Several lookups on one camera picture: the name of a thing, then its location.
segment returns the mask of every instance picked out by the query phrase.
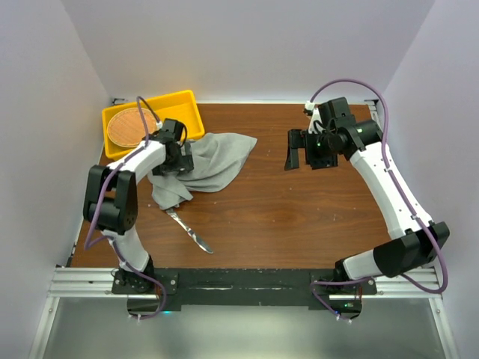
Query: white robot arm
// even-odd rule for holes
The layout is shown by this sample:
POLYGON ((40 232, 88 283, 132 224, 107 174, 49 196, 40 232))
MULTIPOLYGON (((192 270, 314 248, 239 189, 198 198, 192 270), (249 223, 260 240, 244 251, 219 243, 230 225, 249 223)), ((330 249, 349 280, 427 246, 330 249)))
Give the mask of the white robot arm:
POLYGON ((298 148, 305 148, 306 163, 313 169, 338 165, 338 155, 344 155, 361 174, 373 194, 388 228, 390 242, 370 251, 336 262, 335 280, 356 280, 386 275, 394 277, 427 264, 436 256, 430 240, 416 218, 420 218, 441 248, 449 237, 444 222, 435 224, 415 199, 399 173, 389 148, 385 145, 384 163, 382 132, 373 120, 357 123, 346 99, 328 101, 315 108, 306 102, 305 113, 311 122, 307 130, 288 132, 288 156, 285 170, 298 168, 298 148), (394 172, 402 194, 389 171, 394 172), (404 200, 414 207, 415 215, 404 200))
POLYGON ((148 142, 142 141, 128 156, 107 166, 95 165, 90 169, 84 218, 100 229, 111 245, 115 243, 115 250, 123 257, 119 258, 120 267, 125 271, 131 271, 126 263, 139 272, 145 272, 148 265, 153 265, 135 228, 138 215, 137 183, 150 171, 164 174, 169 171, 188 172, 193 168, 190 145, 183 143, 182 149, 178 144, 183 128, 182 123, 165 119, 162 128, 154 132, 148 142), (100 213, 96 223, 93 223, 103 184, 115 170, 118 172, 107 189, 115 190, 116 195, 100 201, 100 213))

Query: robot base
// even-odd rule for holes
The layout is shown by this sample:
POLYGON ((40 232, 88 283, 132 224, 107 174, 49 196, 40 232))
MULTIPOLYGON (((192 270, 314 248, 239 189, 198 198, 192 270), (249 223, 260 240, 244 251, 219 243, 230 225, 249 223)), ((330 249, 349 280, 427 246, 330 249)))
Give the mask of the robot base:
MULTIPOLYGON (((154 276, 167 291, 167 311, 179 311, 183 305, 302 306, 309 310, 325 307, 313 296, 310 283, 332 280, 332 269, 154 269, 154 276)), ((377 293, 376 284, 355 286, 316 286, 316 292, 344 316, 356 317, 361 301, 330 299, 329 295, 377 293)), ((138 294, 127 282, 114 280, 113 294, 138 294)), ((153 289, 142 294, 154 294, 153 289)), ((131 314, 153 312, 157 299, 129 298, 131 314)))

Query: wooden table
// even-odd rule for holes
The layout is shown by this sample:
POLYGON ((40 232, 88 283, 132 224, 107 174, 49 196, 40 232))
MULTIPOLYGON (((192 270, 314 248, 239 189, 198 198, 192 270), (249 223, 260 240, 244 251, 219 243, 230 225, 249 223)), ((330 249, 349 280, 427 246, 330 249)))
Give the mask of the wooden table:
MULTIPOLYGON (((335 261, 388 241, 376 202, 350 163, 312 171, 284 171, 287 131, 305 129, 302 105, 199 105, 208 132, 257 138, 238 177, 223 191, 194 193, 178 215, 214 250, 203 252, 151 198, 151 184, 138 184, 136 227, 156 267, 329 268, 335 261)), ((366 105, 351 106, 357 120, 366 105)), ((103 155, 100 163, 109 161, 103 155)), ((83 251, 84 223, 73 267, 116 267, 107 242, 83 251)))

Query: knife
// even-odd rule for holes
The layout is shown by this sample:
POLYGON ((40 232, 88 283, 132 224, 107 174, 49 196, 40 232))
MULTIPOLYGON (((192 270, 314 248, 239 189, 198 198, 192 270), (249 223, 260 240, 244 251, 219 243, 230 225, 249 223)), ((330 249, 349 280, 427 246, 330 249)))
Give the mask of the knife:
POLYGON ((177 215, 174 209, 168 208, 167 210, 165 210, 165 212, 167 212, 170 217, 172 217, 176 222, 180 224, 180 226, 189 234, 189 236, 193 238, 193 241, 195 241, 199 248, 209 254, 213 253, 213 250, 210 248, 210 246, 207 245, 207 243, 198 234, 196 234, 194 230, 192 230, 185 224, 185 222, 183 222, 183 220, 177 215))

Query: white wall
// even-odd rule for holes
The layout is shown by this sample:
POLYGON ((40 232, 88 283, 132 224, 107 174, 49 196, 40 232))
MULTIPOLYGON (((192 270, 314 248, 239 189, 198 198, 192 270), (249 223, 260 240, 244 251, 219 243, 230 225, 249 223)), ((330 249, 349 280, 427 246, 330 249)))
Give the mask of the white wall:
POLYGON ((59 0, 3 1, 0 59, 0 358, 25 358, 79 229, 107 95, 59 0))
MULTIPOLYGON (((62 0, 106 90, 305 101, 338 77, 385 90, 433 0, 62 0)), ((371 98, 338 85, 325 98, 371 98)))
POLYGON ((474 0, 438 0, 385 92, 398 165, 451 229, 444 300, 462 358, 479 352, 478 13, 474 0))

